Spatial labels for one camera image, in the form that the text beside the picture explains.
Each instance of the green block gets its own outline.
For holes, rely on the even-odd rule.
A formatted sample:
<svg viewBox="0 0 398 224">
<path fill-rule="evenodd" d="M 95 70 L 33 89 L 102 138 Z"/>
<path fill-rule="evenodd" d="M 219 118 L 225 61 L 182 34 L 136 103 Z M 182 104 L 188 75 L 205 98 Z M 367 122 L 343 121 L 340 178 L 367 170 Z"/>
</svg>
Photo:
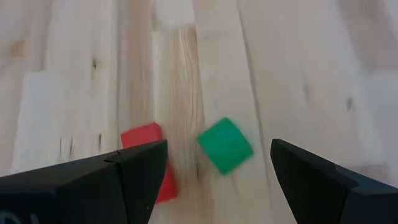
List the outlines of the green block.
<svg viewBox="0 0 398 224">
<path fill-rule="evenodd" d="M 201 133 L 198 142 L 221 174 L 226 175 L 253 155 L 242 132 L 228 118 L 223 118 Z"/>
</svg>

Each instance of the wooden plank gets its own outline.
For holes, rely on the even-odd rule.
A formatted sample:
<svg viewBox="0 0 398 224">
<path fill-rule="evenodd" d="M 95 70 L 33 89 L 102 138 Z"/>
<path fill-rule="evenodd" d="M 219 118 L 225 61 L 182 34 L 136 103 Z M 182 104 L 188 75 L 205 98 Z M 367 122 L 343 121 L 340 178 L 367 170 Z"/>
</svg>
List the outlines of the wooden plank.
<svg viewBox="0 0 398 224">
<path fill-rule="evenodd" d="M 383 165 L 336 1 L 239 0 L 265 153 L 282 138 L 343 166 Z M 295 223 L 267 157 L 275 223 Z"/>
<path fill-rule="evenodd" d="M 226 177 L 211 169 L 214 223 L 271 223 L 261 135 L 237 2 L 194 1 L 205 125 L 230 117 L 254 157 Z"/>
<path fill-rule="evenodd" d="M 15 172 L 116 149 L 116 11 L 116 2 L 106 0 L 54 1 L 44 71 L 25 81 Z M 36 85 L 43 92 L 35 92 Z M 35 101 L 44 102 L 43 106 Z M 32 119 L 35 111 L 42 115 Z M 40 123 L 41 133 L 33 132 Z"/>
<path fill-rule="evenodd" d="M 153 35 L 155 120 L 168 140 L 179 195 L 156 205 L 150 222 L 213 223 L 209 162 L 196 140 L 204 119 L 195 26 Z"/>
<path fill-rule="evenodd" d="M 151 10 L 152 1 L 119 2 L 119 133 L 154 120 Z"/>
<path fill-rule="evenodd" d="M 0 2 L 0 176 L 9 173 L 14 152 L 28 18 L 25 0 Z"/>
<path fill-rule="evenodd" d="M 56 74 L 24 79 L 11 173 L 54 165 L 59 158 L 63 117 L 62 81 Z"/>
</svg>

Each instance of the red block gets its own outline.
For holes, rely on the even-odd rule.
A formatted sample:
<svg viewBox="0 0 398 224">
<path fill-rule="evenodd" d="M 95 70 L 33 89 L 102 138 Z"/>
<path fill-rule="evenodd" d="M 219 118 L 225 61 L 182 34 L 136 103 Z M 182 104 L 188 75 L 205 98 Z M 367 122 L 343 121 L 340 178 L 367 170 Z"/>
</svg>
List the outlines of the red block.
<svg viewBox="0 0 398 224">
<path fill-rule="evenodd" d="M 156 123 L 126 131 L 122 133 L 120 137 L 122 139 L 123 149 L 163 139 L 162 128 Z M 173 169 L 169 160 L 167 160 L 166 171 L 162 185 L 160 186 L 159 194 L 157 195 L 156 203 L 173 199 L 177 195 L 178 189 L 175 183 Z"/>
</svg>

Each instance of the block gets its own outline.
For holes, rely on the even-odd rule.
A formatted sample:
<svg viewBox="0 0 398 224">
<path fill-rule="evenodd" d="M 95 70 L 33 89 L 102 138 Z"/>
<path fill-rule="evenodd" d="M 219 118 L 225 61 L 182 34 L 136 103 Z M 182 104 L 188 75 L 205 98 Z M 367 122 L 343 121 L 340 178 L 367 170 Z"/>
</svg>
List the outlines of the block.
<svg viewBox="0 0 398 224">
<path fill-rule="evenodd" d="M 123 149 L 132 146 L 145 144 L 148 142 L 163 139 L 162 128 L 157 123 L 147 124 L 129 131 L 121 135 Z M 174 172 L 170 161 L 167 160 L 166 171 L 156 203 L 161 203 L 173 199 L 178 196 L 178 188 L 174 177 Z"/>
<path fill-rule="evenodd" d="M 197 139 L 209 159 L 223 175 L 253 155 L 248 140 L 228 118 L 219 120 Z"/>
</svg>

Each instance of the wooden table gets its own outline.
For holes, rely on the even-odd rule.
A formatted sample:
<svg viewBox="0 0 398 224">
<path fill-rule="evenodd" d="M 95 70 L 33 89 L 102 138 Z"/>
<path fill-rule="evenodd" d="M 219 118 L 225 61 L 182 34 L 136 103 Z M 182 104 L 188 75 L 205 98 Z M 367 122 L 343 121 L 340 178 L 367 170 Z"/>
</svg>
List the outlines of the wooden table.
<svg viewBox="0 0 398 224">
<path fill-rule="evenodd" d="M 0 175 L 113 151 L 156 121 L 180 195 L 151 223 L 294 223 L 274 138 L 398 186 L 394 12 L 393 0 L 2 0 Z M 224 116 L 254 149 L 225 177 L 195 139 Z"/>
</svg>

